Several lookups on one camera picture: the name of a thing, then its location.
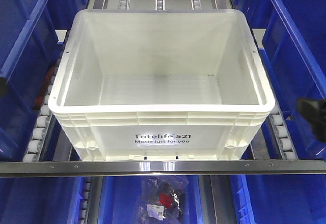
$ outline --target black handle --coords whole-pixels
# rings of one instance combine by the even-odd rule
[[[297,110],[311,125],[316,138],[326,142],[326,99],[299,98]]]

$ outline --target white plastic crate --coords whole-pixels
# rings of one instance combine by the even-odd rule
[[[81,11],[48,102],[82,160],[239,159],[274,103],[236,10]]]

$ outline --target red object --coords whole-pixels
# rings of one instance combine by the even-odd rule
[[[52,66],[51,68],[49,68],[49,70],[44,78],[44,81],[42,83],[42,87],[40,88],[39,94],[37,95],[37,98],[35,99],[33,110],[39,110],[41,108],[41,105],[42,105],[44,97],[46,95],[47,88],[50,85],[51,78],[53,76],[54,71],[55,71],[55,66]]]
[[[159,194],[159,202],[164,205],[167,209],[171,209],[172,206],[172,198],[165,195],[164,193]]]

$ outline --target black object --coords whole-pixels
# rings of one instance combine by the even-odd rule
[[[316,138],[326,143],[326,99],[299,98],[297,110],[310,124]]]
[[[7,93],[7,79],[0,77],[0,97]]]

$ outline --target plastic bag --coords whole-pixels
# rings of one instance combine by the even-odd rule
[[[185,202],[186,176],[142,178],[137,224],[181,224]]]

